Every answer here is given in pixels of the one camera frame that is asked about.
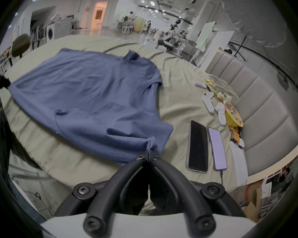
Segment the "cardboard box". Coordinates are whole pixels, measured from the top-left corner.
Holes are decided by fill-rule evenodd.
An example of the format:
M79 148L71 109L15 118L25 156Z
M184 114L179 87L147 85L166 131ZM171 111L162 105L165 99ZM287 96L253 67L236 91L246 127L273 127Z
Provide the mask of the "cardboard box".
M262 180L252 183L245 190L245 200L250 201L244 209L247 218L258 222L258 214L261 209Z

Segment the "beige bed sheet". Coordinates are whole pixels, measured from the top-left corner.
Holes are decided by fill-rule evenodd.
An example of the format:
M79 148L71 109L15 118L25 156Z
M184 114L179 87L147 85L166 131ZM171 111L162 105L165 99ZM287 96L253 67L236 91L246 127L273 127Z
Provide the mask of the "beige bed sheet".
M201 98L207 90L192 84L193 79L204 81L207 77L205 72L173 55L137 43L122 39L77 35L57 39L33 50L19 60L6 76L10 81L15 81L64 47L118 56L124 56L128 50L133 50L151 60L159 69L163 82L157 93L160 117L174 128L161 155L162 158L174 165L189 180L220 183L220 173L213 170L210 143L208 172L202 174L186 168L190 121L194 120L207 128L218 129L221 132L227 160L227 170L223 172L223 184L228 192L237 187L228 127L219 124L216 113L215 115L208 113ZM38 124L20 109L7 89L0 90L0 97L11 131L15 133L29 156L56 180L72 188L81 182L96 183L108 180L119 169L119 166L111 160L84 152ZM216 105L218 101L213 98L212 102Z

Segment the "gray headboard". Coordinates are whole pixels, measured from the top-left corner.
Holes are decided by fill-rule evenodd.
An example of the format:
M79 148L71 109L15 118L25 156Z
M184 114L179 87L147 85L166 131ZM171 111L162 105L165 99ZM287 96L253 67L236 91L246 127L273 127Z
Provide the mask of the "gray headboard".
M298 129L280 96L261 77L229 53L218 50L207 73L226 81L239 96L236 109L244 127L248 175L285 157L298 144Z

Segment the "phone screen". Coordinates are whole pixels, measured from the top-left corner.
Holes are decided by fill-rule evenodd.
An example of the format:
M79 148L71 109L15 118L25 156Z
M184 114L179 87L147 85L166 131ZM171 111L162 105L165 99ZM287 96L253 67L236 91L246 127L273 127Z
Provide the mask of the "phone screen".
M190 153L188 166L190 169L207 172L207 129L203 125L195 121L191 121Z

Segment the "yellow bowl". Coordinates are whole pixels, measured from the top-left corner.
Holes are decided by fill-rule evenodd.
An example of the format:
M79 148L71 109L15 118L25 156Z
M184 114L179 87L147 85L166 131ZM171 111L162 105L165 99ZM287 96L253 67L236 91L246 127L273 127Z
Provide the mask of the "yellow bowl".
M223 104L225 106L226 124L233 128L236 126L243 127L243 120L235 107L228 101L223 101Z

